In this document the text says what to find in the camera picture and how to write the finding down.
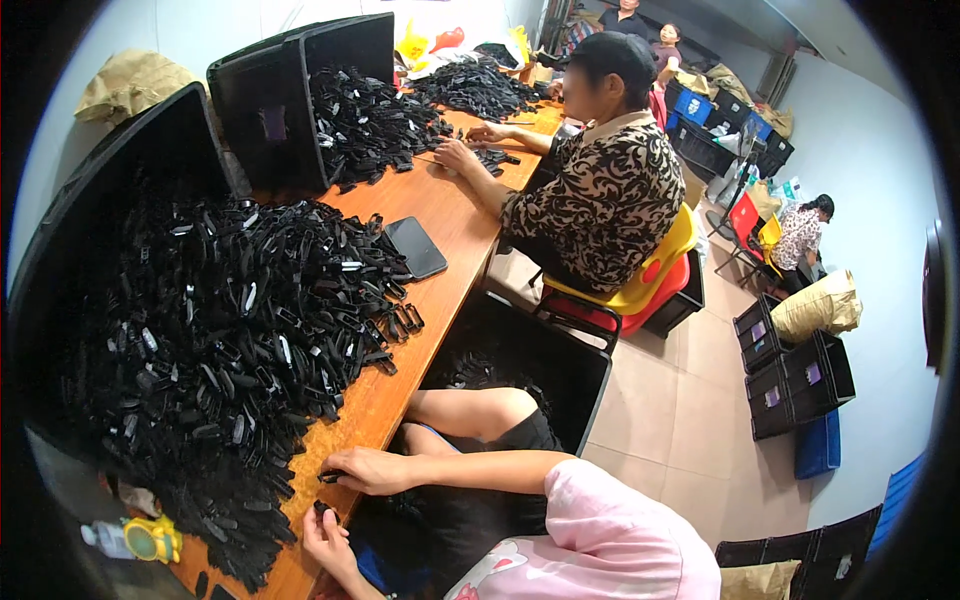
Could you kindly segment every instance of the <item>plastic bottle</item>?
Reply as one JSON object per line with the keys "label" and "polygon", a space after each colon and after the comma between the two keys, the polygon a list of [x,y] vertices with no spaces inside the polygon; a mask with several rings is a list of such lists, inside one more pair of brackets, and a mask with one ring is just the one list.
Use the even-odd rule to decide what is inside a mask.
{"label": "plastic bottle", "polygon": [[124,541],[123,525],[119,523],[93,521],[90,525],[81,525],[80,533],[86,545],[99,548],[112,559],[136,560]]}

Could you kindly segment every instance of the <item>wooden table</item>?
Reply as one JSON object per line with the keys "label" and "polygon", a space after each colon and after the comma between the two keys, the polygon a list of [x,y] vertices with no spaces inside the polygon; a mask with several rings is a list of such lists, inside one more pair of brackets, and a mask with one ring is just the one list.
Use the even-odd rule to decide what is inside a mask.
{"label": "wooden table", "polygon": [[[449,111],[444,119],[456,128],[480,122],[462,112]],[[524,113],[521,121],[535,125],[521,126],[552,135],[563,122],[560,105],[548,106],[538,113]],[[540,157],[519,144],[507,141],[499,145],[521,160],[518,165],[500,165],[504,174],[498,179],[515,189],[522,189],[533,174]],[[421,155],[432,159],[432,154]],[[434,354],[444,340],[450,324],[474,281],[483,273],[499,232],[496,220],[482,212],[476,195],[460,177],[449,176],[438,165],[414,158],[414,170],[397,174],[392,170],[375,186],[365,183],[341,196],[338,188],[328,191],[319,200],[335,206],[349,217],[358,215],[366,221],[371,214],[383,215],[384,223],[392,223],[413,215],[446,257],[449,268],[439,276],[407,286],[412,302],[420,311],[426,327],[410,337],[406,344],[391,345],[398,373],[385,373],[367,368],[344,393],[345,405],[340,420],[330,425],[318,422],[303,439],[306,453],[290,462],[297,476],[291,485],[296,495],[282,506],[291,521],[291,529],[299,538],[303,515],[318,497],[329,504],[342,518],[348,518],[359,499],[357,492],[340,486],[322,486],[317,480],[324,458],[339,450],[357,445],[384,448],[393,437],[406,411],[407,401],[426,374]],[[171,564],[178,579],[191,592],[201,571],[209,577],[209,594],[220,584],[237,598],[250,598],[244,586],[227,577],[206,561],[206,546],[199,539],[184,536],[180,563]],[[282,600],[305,600],[315,589],[321,569],[303,552],[298,542],[287,545],[276,557],[267,576],[267,586],[253,597]]]}

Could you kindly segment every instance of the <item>smartphone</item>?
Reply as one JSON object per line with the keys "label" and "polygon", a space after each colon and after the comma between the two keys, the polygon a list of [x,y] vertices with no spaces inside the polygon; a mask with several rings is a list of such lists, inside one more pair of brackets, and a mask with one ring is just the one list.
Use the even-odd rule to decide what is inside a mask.
{"label": "smartphone", "polygon": [[414,281],[446,271],[446,258],[434,245],[416,217],[407,217],[384,228],[396,250],[407,257]]}

